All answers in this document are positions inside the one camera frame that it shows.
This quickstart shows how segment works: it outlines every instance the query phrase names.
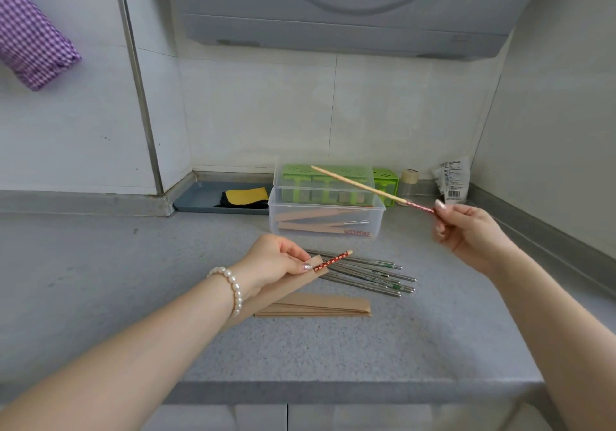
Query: yellow cloth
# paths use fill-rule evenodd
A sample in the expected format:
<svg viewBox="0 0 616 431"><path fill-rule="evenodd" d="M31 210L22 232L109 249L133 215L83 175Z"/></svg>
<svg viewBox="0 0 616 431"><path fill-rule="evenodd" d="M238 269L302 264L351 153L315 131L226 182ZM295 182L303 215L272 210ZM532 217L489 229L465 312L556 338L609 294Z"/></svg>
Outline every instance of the yellow cloth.
<svg viewBox="0 0 616 431"><path fill-rule="evenodd" d="M257 201L267 200L265 188L254 188L252 190L229 190L226 192L229 204L235 206L245 206Z"/></svg>

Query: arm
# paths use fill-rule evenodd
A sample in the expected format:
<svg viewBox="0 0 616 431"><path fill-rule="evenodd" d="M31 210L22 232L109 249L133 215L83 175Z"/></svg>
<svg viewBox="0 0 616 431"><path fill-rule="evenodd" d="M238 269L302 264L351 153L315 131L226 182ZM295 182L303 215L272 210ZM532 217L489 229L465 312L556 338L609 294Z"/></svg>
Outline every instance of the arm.
<svg viewBox="0 0 616 431"><path fill-rule="evenodd" d="M616 423L616 335L483 210L437 201L434 237L495 285L571 431Z"/></svg>
<svg viewBox="0 0 616 431"><path fill-rule="evenodd" d="M309 258L295 243L264 235L229 269L247 299L286 272L305 272ZM0 412L0 428L140 429L233 309L230 283L212 275L26 391Z"/></svg>

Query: hand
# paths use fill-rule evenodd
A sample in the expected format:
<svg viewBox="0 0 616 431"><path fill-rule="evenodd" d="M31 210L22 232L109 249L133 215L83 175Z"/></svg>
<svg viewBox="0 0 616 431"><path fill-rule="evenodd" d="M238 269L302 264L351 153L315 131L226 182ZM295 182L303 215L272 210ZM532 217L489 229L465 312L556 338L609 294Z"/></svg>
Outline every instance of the hand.
<svg viewBox="0 0 616 431"><path fill-rule="evenodd" d="M464 204L435 204L434 239L448 247L464 263L492 277L499 261L520 249L483 209Z"/></svg>
<svg viewBox="0 0 616 431"><path fill-rule="evenodd" d="M282 236L265 234L259 236L246 256L229 269L233 271L246 300L287 272L308 272L311 268L304 267L304 262L309 259L310 255L293 241Z"/></svg>

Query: person's left hand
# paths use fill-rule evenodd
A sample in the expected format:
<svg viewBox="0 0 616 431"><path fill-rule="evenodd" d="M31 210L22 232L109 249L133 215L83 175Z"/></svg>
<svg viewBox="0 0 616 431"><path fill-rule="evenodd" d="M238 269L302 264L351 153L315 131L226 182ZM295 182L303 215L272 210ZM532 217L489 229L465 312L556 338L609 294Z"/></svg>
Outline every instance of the person's left hand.
<svg viewBox="0 0 616 431"><path fill-rule="evenodd" d="M282 236L259 236L244 258L229 269L233 272L246 300L262 287L274 283L287 272L301 274L311 268L304 267L310 255L293 241Z"/></svg>

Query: purple checkered cloth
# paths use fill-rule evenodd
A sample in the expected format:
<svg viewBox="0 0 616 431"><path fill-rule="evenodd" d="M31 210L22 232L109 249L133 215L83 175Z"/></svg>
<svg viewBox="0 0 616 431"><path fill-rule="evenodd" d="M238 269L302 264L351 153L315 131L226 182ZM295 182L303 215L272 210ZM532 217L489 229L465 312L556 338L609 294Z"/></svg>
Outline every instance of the purple checkered cloth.
<svg viewBox="0 0 616 431"><path fill-rule="evenodd" d="M31 90L81 61L32 0L0 0L0 60Z"/></svg>

